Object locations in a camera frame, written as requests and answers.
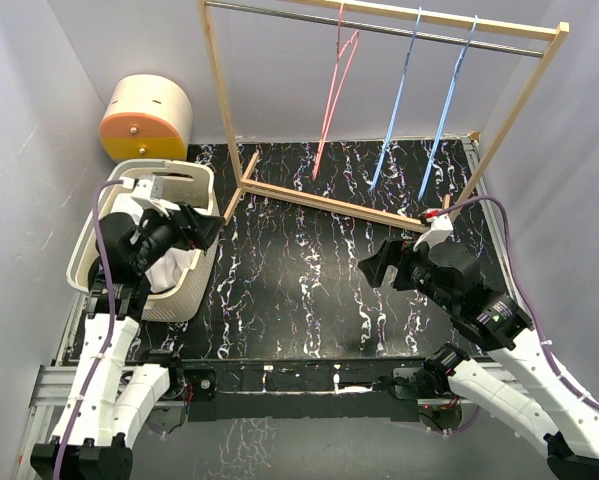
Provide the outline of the white t shirt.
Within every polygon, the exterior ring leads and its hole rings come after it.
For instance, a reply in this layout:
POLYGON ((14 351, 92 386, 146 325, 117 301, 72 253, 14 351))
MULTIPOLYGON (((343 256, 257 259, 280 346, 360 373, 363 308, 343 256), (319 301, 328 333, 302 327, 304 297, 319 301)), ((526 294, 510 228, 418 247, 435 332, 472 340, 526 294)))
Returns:
MULTIPOLYGON (((136 203, 130 193, 120 193, 114 200, 111 213, 129 214, 136 226, 139 225, 144 209, 136 203)), ((153 294, 161 294, 177 286, 185 270, 193 263, 192 250, 170 248, 146 272, 153 294)))

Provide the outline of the pink wire hanger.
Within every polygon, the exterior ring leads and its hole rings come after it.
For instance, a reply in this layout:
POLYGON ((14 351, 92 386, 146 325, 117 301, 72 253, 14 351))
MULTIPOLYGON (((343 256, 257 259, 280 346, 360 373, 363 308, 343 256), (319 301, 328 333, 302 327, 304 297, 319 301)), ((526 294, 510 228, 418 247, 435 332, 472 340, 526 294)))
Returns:
POLYGON ((352 64, 352 61, 355 57, 359 43, 359 30, 355 30, 346 41, 342 40, 344 9, 345 3, 341 2, 339 6, 339 13, 337 19, 337 40, 335 49, 336 58, 331 77, 328 98, 325 106, 320 138, 318 141, 317 153, 315 155, 313 163, 313 180, 316 180, 318 177, 321 160, 323 158, 323 153, 325 150, 326 140, 331 129, 336 107, 338 105, 343 85, 348 76, 348 72, 352 64))

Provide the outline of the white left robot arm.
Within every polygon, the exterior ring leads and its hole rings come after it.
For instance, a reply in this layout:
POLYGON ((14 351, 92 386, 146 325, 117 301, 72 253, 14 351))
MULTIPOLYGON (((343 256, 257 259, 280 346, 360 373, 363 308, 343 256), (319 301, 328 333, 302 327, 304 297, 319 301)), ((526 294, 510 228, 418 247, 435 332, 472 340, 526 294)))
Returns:
POLYGON ((137 367, 120 384, 150 285, 147 272, 171 248, 208 250, 224 224, 183 203, 155 203, 138 221, 125 212, 93 214, 99 257, 92 266, 85 338, 62 415, 30 464, 43 479, 127 479, 132 446, 160 397, 185 387, 182 370, 169 364, 137 367))

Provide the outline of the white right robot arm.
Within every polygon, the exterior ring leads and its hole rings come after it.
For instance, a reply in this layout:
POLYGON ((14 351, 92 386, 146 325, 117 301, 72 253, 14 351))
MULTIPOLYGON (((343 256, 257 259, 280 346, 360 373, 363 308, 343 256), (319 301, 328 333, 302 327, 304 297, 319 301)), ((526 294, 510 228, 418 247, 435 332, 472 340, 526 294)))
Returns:
POLYGON ((446 343, 423 363, 416 385, 468 399, 531 443, 559 479, 599 479, 599 410, 544 350, 531 318, 506 293, 484 284, 476 257, 460 243, 419 248, 386 240, 358 267, 373 288, 388 267, 392 286, 416 290, 445 310, 454 328, 507 370, 517 391, 446 343))

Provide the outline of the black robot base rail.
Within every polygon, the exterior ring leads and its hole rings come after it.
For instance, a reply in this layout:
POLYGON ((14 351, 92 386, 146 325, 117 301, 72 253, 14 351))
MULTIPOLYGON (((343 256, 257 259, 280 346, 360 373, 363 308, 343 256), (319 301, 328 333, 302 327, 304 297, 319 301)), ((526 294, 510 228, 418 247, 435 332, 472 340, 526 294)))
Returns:
POLYGON ((189 422, 238 418, 384 418, 455 429, 472 419, 468 402, 438 394, 419 358, 170 361, 163 406, 189 422))

